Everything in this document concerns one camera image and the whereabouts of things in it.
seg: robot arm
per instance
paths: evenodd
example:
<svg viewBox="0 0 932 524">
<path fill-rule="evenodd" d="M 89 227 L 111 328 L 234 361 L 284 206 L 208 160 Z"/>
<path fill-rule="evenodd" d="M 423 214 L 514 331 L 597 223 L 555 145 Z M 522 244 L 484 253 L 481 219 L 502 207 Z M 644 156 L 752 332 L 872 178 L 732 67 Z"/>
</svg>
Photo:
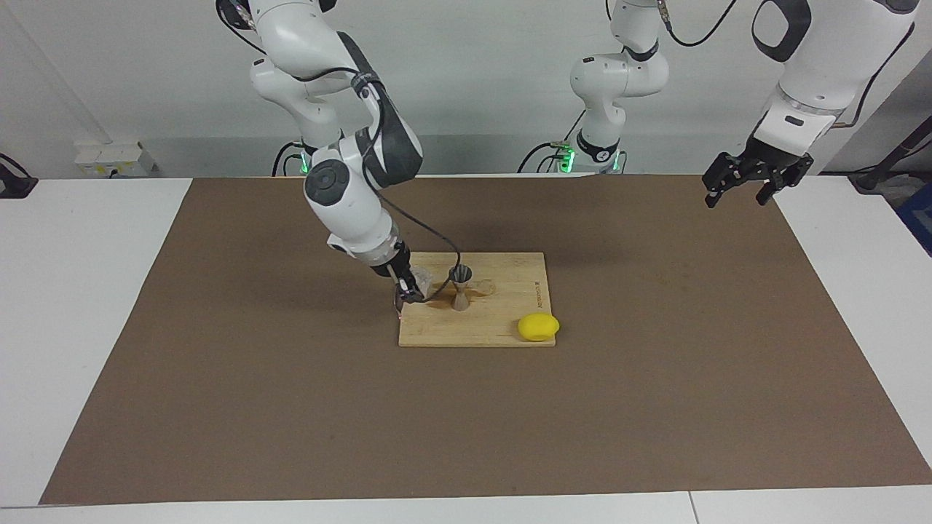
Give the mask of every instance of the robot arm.
<svg viewBox="0 0 932 524">
<path fill-rule="evenodd" d="M 919 0 L 766 0 L 753 25 L 757 47 L 785 65 L 763 116 L 738 156 L 719 154 L 703 182 L 711 208 L 747 181 L 765 181 L 761 205 L 796 186 L 809 148 L 905 41 Z"/>
<path fill-rule="evenodd" d="M 622 51 L 586 57 L 573 66 L 569 83 L 586 109 L 576 144 L 582 164 L 596 171 L 610 169 L 616 160 L 625 123 L 620 99 L 658 93 L 670 76 L 659 51 L 660 22 L 656 0 L 618 0 L 611 33 Z"/>
<path fill-rule="evenodd" d="M 256 90 L 288 111 L 302 132 L 305 197 L 331 232 L 328 245 L 392 278 L 397 299 L 423 300 L 410 250 L 376 194 L 415 177 L 423 160 L 420 143 L 356 43 L 323 20 L 335 2 L 230 1 L 267 53 L 252 69 Z M 349 88 L 373 124 L 347 137 L 336 112 L 318 97 Z"/>
</svg>

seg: brown mat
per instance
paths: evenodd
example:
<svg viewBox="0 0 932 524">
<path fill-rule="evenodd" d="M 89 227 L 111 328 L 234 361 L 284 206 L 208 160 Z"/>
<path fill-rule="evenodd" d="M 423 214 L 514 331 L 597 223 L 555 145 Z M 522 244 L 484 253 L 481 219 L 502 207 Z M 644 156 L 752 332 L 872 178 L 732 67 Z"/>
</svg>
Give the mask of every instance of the brown mat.
<svg viewBox="0 0 932 524">
<path fill-rule="evenodd" d="M 753 190 L 714 212 L 694 177 L 390 190 L 464 250 L 545 252 L 563 325 L 555 349 L 417 350 L 300 180 L 196 180 L 42 503 L 932 483 Z"/>
</svg>

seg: metal jigger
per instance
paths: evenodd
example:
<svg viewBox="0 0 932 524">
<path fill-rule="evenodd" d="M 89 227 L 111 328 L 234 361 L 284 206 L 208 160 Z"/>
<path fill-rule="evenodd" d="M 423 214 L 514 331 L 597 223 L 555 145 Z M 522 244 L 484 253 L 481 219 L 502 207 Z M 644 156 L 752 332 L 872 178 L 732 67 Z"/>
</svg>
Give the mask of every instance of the metal jigger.
<svg viewBox="0 0 932 524">
<path fill-rule="evenodd" d="M 473 270 L 462 264 L 450 270 L 450 281 L 457 288 L 457 295 L 453 298 L 453 310 L 466 311 L 469 308 L 469 297 L 466 288 L 473 279 Z"/>
</svg>

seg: yellow lemon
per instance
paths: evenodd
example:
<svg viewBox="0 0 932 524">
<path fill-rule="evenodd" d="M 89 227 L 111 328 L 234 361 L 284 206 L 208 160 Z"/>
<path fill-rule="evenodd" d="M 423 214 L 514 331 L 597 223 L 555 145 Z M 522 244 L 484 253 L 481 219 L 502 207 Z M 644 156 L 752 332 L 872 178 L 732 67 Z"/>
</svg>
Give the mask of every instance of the yellow lemon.
<svg viewBox="0 0 932 524">
<path fill-rule="evenodd" d="M 556 336 L 560 322 L 554 315 L 534 313 L 518 322 L 518 333 L 531 342 L 544 342 Z"/>
</svg>

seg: bamboo cutting board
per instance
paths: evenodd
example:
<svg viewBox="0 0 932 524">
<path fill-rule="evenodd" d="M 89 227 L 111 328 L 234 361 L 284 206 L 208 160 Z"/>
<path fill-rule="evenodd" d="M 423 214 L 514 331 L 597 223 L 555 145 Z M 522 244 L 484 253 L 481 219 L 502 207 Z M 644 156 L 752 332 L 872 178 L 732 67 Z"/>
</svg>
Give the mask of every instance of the bamboo cutting board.
<svg viewBox="0 0 932 524">
<path fill-rule="evenodd" d="M 427 304 L 404 306 L 398 345 L 403 348 L 553 348 L 556 340 L 528 342 L 517 324 L 531 313 L 550 313 L 550 288 L 543 253 L 464 253 L 473 270 L 466 294 L 470 307 L 453 310 L 453 285 Z M 413 253 L 411 266 L 433 275 L 429 294 L 442 284 L 456 255 Z"/>
</svg>

